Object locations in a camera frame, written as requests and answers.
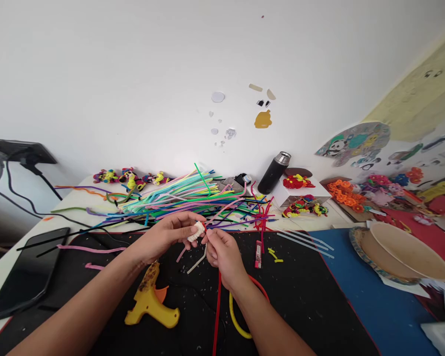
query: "white box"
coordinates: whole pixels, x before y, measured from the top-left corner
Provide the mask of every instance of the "white box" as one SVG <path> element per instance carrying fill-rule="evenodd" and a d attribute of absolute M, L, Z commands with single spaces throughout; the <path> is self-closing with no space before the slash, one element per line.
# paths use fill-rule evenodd
<path fill-rule="evenodd" d="M 277 202 L 279 207 L 288 207 L 292 202 L 299 199 L 301 195 L 311 194 L 315 197 L 317 203 L 323 204 L 325 201 L 331 198 L 331 194 L 328 190 L 323 188 L 320 182 L 315 177 L 308 178 L 315 188 L 300 188 L 300 189 L 288 189 L 283 186 L 283 180 L 286 177 L 281 177 L 274 190 L 272 191 L 273 198 Z"/>

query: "hand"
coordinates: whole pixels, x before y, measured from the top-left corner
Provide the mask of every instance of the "hand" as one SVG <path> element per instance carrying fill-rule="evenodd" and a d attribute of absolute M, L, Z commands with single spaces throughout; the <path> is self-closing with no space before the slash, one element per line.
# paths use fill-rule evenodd
<path fill-rule="evenodd" d="M 208 244 L 206 258 L 211 266 L 219 268 L 227 290 L 234 294 L 241 283 L 251 283 L 234 237 L 218 228 L 208 229 L 202 243 Z"/>
<path fill-rule="evenodd" d="M 127 256 L 136 262 L 153 263 L 171 245 L 182 242 L 187 250 L 197 247 L 198 241 L 190 243 L 187 238 L 198 231 L 193 226 L 196 221 L 205 222 L 206 218 L 192 212 L 171 214 L 148 230 L 141 238 L 125 250 Z"/>

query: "black phone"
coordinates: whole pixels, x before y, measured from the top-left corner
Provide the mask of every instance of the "black phone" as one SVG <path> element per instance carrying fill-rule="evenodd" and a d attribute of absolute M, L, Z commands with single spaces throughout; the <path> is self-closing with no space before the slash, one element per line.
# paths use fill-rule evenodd
<path fill-rule="evenodd" d="M 25 246 L 64 236 L 69 228 L 61 228 L 31 237 Z M 18 256 L 0 289 L 0 319 L 9 317 L 35 304 L 45 293 L 58 260 L 59 249 L 36 257 L 41 252 L 64 242 L 64 237 L 26 250 Z"/>

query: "thermos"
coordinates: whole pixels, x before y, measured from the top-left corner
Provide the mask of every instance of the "thermos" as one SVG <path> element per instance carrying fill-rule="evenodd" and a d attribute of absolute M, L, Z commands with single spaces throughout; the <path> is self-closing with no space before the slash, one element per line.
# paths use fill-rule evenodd
<path fill-rule="evenodd" d="M 283 151 L 274 157 L 259 183 L 258 190 L 261 194 L 267 195 L 272 192 L 284 170 L 287 168 L 290 162 L 290 157 L 290 154 Z"/>

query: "glue gun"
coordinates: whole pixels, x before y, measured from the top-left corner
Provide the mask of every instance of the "glue gun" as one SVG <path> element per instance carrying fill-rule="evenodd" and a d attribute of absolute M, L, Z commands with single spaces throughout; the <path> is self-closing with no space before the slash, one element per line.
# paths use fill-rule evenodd
<path fill-rule="evenodd" d="M 178 324 L 179 309 L 170 309 L 162 304 L 167 295 L 168 286 L 163 289 L 155 288 L 155 282 L 160 273 L 159 266 L 158 262 L 154 262 L 147 269 L 133 297 L 136 301 L 135 307 L 127 312 L 125 318 L 126 325 L 138 324 L 144 314 L 150 314 L 169 329 L 174 328 Z"/>

